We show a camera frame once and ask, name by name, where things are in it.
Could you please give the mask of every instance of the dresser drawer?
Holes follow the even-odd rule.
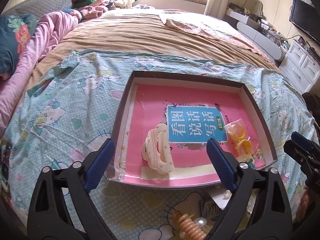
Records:
[[[302,93],[309,91],[313,86],[311,80],[302,73],[301,68],[297,67],[289,57],[285,57],[284,61],[281,65],[285,65],[285,71],[295,81],[296,86],[300,88]]]
[[[285,70],[284,67],[280,66],[279,69],[281,70],[282,74],[285,75],[289,81],[291,82],[291,85],[297,90],[299,94],[302,94],[300,88],[297,86],[296,82],[292,79],[292,77],[288,74],[288,72]]]
[[[310,78],[310,80],[315,83],[320,76],[320,69],[316,63],[312,61],[311,58],[307,57],[302,65],[302,70]]]
[[[290,46],[287,55],[289,55],[292,58],[292,60],[297,63],[299,67],[302,66],[304,60],[307,57],[305,52],[302,49],[300,49],[295,43],[293,43]]]

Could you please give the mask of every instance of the gray quilt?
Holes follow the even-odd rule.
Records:
[[[62,10],[64,8],[71,8],[71,6],[71,0],[25,0],[5,11],[2,15],[32,13],[39,20],[44,14]]]

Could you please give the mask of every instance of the pink blanket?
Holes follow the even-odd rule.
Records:
[[[163,10],[159,17],[164,25],[186,33],[196,34],[208,39],[225,41],[270,59],[252,41],[244,37],[227,22],[207,15],[189,13],[176,9]]]
[[[44,15],[8,80],[0,82],[0,136],[7,127],[12,112],[37,62],[54,49],[62,38],[78,24],[78,19],[62,11]]]

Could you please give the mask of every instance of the yellow hair tie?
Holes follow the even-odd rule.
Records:
[[[252,144],[248,140],[241,140],[237,142],[236,150],[240,155],[242,152],[244,152],[245,156],[251,155],[253,153]]]
[[[242,125],[236,123],[229,128],[229,134],[235,142],[241,141],[245,137],[245,129]]]

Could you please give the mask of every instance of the metal screw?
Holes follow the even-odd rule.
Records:
[[[277,174],[278,173],[278,170],[276,168],[271,168],[270,171],[273,173],[273,174]]]
[[[81,165],[82,165],[81,162],[75,162],[75,163],[72,165],[72,167],[74,167],[75,169],[77,169],[77,168],[80,168]]]
[[[246,170],[249,166],[246,163],[240,163],[240,168]]]
[[[43,172],[43,173],[47,173],[49,170],[50,170],[50,167],[49,167],[49,166],[45,166],[45,167],[42,169],[42,172]]]

